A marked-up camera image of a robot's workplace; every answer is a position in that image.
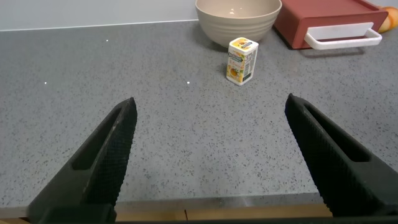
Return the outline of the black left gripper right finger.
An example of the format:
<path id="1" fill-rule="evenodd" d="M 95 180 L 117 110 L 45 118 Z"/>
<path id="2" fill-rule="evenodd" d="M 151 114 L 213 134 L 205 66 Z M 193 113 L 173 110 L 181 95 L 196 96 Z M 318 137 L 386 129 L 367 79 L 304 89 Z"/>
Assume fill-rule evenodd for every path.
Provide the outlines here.
<path id="1" fill-rule="evenodd" d="M 334 216 L 397 215 L 397 171 L 307 100 L 289 94 L 285 115 Z"/>

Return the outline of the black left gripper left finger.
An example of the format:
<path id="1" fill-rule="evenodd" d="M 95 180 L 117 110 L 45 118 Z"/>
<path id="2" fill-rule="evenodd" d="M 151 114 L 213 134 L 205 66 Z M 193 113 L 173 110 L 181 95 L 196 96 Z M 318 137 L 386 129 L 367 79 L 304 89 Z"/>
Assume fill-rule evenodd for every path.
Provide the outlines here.
<path id="1" fill-rule="evenodd" d="M 117 104 L 29 204 L 29 221 L 115 222 L 136 123 L 134 99 Z"/>

